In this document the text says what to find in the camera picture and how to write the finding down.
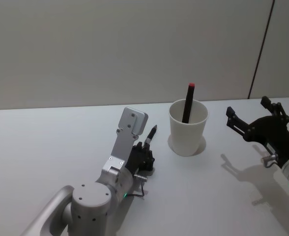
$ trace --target white wall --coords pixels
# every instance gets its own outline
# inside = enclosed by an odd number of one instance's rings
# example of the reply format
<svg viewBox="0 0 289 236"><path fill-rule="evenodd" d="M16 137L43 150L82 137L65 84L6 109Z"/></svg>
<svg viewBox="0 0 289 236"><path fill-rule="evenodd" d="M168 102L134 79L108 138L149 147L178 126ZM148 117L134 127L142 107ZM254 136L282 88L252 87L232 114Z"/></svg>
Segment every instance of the white wall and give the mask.
<svg viewBox="0 0 289 236"><path fill-rule="evenodd" d="M0 109L246 98L271 0L0 0Z"/></svg>
<svg viewBox="0 0 289 236"><path fill-rule="evenodd" d="M289 0L276 0L251 98L289 97Z"/></svg>

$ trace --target white table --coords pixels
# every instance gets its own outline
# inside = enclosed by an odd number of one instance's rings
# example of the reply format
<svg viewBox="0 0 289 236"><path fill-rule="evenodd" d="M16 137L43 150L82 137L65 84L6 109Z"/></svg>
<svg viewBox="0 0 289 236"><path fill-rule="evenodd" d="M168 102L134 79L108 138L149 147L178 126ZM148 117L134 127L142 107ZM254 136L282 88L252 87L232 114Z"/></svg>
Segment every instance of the white table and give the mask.
<svg viewBox="0 0 289 236"><path fill-rule="evenodd" d="M272 101L282 102L289 115L289 98ZM111 218L109 236L289 235L289 183L279 168L262 166L261 145L226 126L227 106L246 122L268 111L259 99L204 104L210 112L206 147L193 157L179 157L168 146L169 103L131 105L149 115L140 141L158 125L151 143L155 172L144 199L125 199ZM20 235L64 185L98 178L124 107L0 111L0 236ZM233 173L222 167L224 158Z"/></svg>

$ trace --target white paper cup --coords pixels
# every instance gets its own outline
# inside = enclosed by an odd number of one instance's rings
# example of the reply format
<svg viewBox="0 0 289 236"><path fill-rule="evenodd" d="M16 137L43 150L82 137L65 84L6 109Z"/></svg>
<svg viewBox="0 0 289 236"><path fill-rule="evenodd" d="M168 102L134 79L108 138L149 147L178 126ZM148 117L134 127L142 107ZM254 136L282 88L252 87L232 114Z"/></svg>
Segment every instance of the white paper cup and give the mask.
<svg viewBox="0 0 289 236"><path fill-rule="evenodd" d="M209 113L207 107L193 100L189 123L182 123L185 99L175 101L169 109L173 151L180 156L191 156L199 148Z"/></svg>

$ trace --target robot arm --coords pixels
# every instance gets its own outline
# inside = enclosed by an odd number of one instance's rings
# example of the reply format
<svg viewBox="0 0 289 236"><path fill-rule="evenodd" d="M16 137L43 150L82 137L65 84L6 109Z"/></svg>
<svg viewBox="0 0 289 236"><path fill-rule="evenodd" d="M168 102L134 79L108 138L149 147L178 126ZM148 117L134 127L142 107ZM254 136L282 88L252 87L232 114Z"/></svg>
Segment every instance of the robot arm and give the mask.
<svg viewBox="0 0 289 236"><path fill-rule="evenodd" d="M145 179L137 172L152 170L154 158L148 147L137 147L141 143L133 147L147 119L146 113L125 108L114 148L99 179L75 188L63 187L21 236L60 236L66 226L69 236L103 236L108 215L126 196L133 178ZM144 151L149 151L149 155L142 155Z"/></svg>
<svg viewBox="0 0 289 236"><path fill-rule="evenodd" d="M270 113L247 124L235 114L235 111L228 107L227 126L240 134L247 142L257 142L262 144L270 153L269 157L264 157L263 164L266 168L273 164L278 165L285 177L289 180L289 131L287 124L289 116L286 115L280 102L271 103L268 97L261 99L261 104Z"/></svg>

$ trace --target marker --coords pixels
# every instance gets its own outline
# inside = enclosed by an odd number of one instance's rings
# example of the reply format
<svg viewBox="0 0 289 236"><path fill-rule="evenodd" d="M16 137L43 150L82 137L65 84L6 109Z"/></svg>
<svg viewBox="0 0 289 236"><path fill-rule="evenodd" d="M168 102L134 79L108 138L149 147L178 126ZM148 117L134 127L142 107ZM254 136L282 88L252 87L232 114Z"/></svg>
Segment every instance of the marker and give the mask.
<svg viewBox="0 0 289 236"><path fill-rule="evenodd" d="M158 126L155 125L155 126L151 129L148 137L145 139L145 143L146 143L146 144L150 144L150 142L151 142L151 140L152 140L152 138L153 138L153 136L154 136L157 128L158 128Z"/></svg>
<svg viewBox="0 0 289 236"><path fill-rule="evenodd" d="M182 119L183 123L187 123L187 124L189 123L190 110L192 109L192 104L193 104L194 89L195 89L195 84L189 83L186 100L185 100L183 119Z"/></svg>

